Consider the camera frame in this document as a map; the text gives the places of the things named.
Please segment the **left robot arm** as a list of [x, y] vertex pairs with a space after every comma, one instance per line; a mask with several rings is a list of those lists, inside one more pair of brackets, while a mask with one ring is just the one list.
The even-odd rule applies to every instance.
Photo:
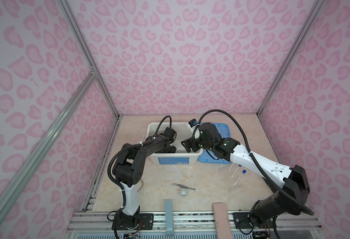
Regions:
[[137, 144], [126, 143], [110, 160], [107, 166], [108, 178], [119, 187], [122, 206], [115, 212], [112, 229], [135, 230], [142, 224], [138, 202], [137, 184], [144, 172], [148, 156], [158, 152], [176, 152], [172, 146], [174, 137], [163, 134], [149, 136]]

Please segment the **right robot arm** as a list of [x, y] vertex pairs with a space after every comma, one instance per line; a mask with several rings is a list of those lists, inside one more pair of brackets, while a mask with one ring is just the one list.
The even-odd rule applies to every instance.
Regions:
[[192, 137], [181, 142], [187, 152], [199, 149], [210, 151], [217, 159], [241, 165], [267, 182], [273, 194], [254, 203], [248, 213], [247, 223], [261, 227], [283, 213], [314, 215], [313, 210], [306, 206], [310, 186], [306, 171], [301, 166], [276, 163], [235, 139], [223, 138], [210, 122], [199, 124], [193, 119], [187, 127], [193, 133]]

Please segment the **metal tweezers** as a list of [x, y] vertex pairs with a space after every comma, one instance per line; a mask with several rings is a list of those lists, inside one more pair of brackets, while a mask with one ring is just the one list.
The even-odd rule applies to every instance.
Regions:
[[193, 191], [196, 191], [195, 188], [193, 187], [189, 187], [189, 186], [186, 186], [186, 185], [183, 185], [183, 184], [178, 184], [178, 183], [172, 183], [173, 186], [177, 186], [177, 187], [180, 187], [180, 188], [183, 188], [183, 189], [187, 189], [187, 190], [193, 190]]

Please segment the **small white ceramic dish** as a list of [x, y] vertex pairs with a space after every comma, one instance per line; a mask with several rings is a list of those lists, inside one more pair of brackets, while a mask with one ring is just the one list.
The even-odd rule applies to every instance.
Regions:
[[182, 189], [180, 190], [180, 196], [181, 196], [181, 197], [187, 197], [188, 195], [189, 195], [188, 189], [182, 188]]

